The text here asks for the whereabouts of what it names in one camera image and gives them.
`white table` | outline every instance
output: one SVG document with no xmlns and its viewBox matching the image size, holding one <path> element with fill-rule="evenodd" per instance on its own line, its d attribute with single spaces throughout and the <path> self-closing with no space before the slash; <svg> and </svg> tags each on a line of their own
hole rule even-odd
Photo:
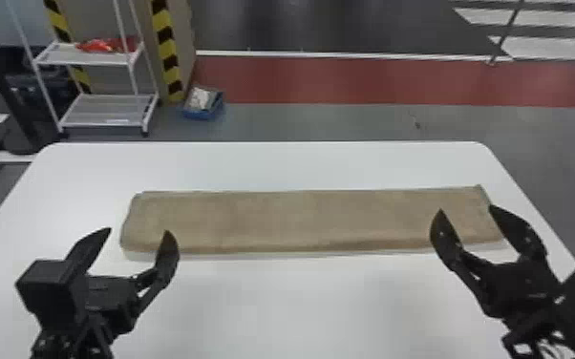
<svg viewBox="0 0 575 359">
<path fill-rule="evenodd" d="M 38 324 L 14 281 L 62 258 L 83 235 L 114 232 L 92 267 L 130 275 L 118 231 L 144 190 L 298 190 L 461 186 L 535 227 L 560 277 L 575 260 L 495 156 L 473 142 L 56 144 L 0 207 L 0 358 L 29 355 Z M 479 251 L 493 261 L 515 252 Z M 484 317 L 437 255 L 183 260 L 172 284 L 113 345 L 117 358 L 508 358 L 503 325 Z"/>
</svg>

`shelf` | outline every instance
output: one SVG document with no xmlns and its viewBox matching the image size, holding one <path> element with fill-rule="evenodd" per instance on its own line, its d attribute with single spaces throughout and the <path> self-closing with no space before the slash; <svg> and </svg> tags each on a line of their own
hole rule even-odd
<svg viewBox="0 0 575 359">
<path fill-rule="evenodd" d="M 125 56 L 124 53 L 85 53 L 74 44 L 53 42 L 33 61 L 38 65 L 96 65 L 128 66 L 132 68 L 144 49 L 142 41 L 136 50 Z"/>
<path fill-rule="evenodd" d="M 81 94 L 62 117 L 60 125 L 62 127 L 127 126 L 146 128 L 158 99 L 158 94 Z"/>
</svg>

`hazard stripe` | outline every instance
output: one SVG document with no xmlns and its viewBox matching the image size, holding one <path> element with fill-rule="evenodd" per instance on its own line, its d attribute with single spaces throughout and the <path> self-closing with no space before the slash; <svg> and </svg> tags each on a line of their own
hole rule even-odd
<svg viewBox="0 0 575 359">
<path fill-rule="evenodd" d="M 152 26 L 159 44 L 159 58 L 162 65 L 162 79 L 167 86 L 167 99 L 178 102 L 183 97 L 181 67 L 177 55 L 172 16 L 166 0 L 151 0 Z"/>
<path fill-rule="evenodd" d="M 60 42 L 72 42 L 72 35 L 69 32 L 69 26 L 67 25 L 67 19 L 62 14 L 58 3 L 55 0 L 44 0 L 45 8 L 47 10 L 47 15 L 49 16 L 49 21 L 52 23 L 53 31 L 55 32 L 58 41 Z M 92 92 L 91 81 L 89 75 L 82 66 L 71 66 L 71 76 L 75 82 L 80 85 L 80 89 L 85 94 L 90 94 Z"/>
</svg>

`metal shelf rack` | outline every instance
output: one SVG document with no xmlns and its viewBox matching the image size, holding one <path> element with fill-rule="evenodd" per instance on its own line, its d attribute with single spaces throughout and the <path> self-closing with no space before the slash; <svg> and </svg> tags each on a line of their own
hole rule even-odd
<svg viewBox="0 0 575 359">
<path fill-rule="evenodd" d="M 118 0 L 111 0 L 114 5 L 114 13 L 117 20 L 118 31 L 122 41 L 123 49 L 127 47 L 127 35 L 124 29 L 124 23 L 120 15 L 120 6 Z M 47 107 L 52 115 L 53 122 L 61 135 L 66 135 L 67 128 L 73 127 L 139 127 L 143 136 L 149 134 L 149 121 L 154 113 L 154 108 L 159 102 L 158 91 L 152 94 L 141 94 L 138 91 L 134 67 L 138 59 L 144 55 L 147 63 L 147 69 L 153 84 L 156 86 L 156 78 L 152 69 L 152 63 L 149 54 L 144 48 L 142 29 L 138 21 L 136 9 L 133 0 L 125 0 L 129 4 L 132 18 L 136 31 L 138 33 L 139 43 L 136 49 L 129 53 L 85 53 L 71 43 L 58 41 L 56 34 L 53 33 L 54 42 L 52 42 L 42 53 L 33 57 L 29 41 L 25 35 L 22 25 L 18 20 L 11 0 L 6 0 L 7 7 L 11 14 L 13 24 L 20 34 L 23 46 L 28 56 L 31 58 L 32 68 L 35 72 L 40 90 L 47 102 Z M 72 102 L 67 112 L 59 117 L 53 106 L 52 99 L 49 96 L 47 87 L 40 74 L 40 66 L 43 65 L 63 65 L 67 66 L 71 73 L 72 65 L 77 66 L 123 66 L 127 68 L 132 86 L 132 95 L 97 95 L 85 94 L 80 85 L 76 82 L 79 95 Z"/>
</svg>

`red object on shelf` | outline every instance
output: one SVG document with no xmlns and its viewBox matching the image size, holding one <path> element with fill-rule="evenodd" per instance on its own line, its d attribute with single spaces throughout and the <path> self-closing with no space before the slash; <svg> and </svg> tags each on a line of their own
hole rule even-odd
<svg viewBox="0 0 575 359">
<path fill-rule="evenodd" d="M 133 53 L 136 50 L 138 44 L 138 39 L 133 36 L 127 36 L 125 39 L 127 42 L 127 51 Z M 95 38 L 89 41 L 81 42 L 75 44 L 77 49 L 82 50 L 85 53 L 124 53 L 124 48 L 122 46 L 122 39 L 120 37 L 115 38 Z"/>
</svg>

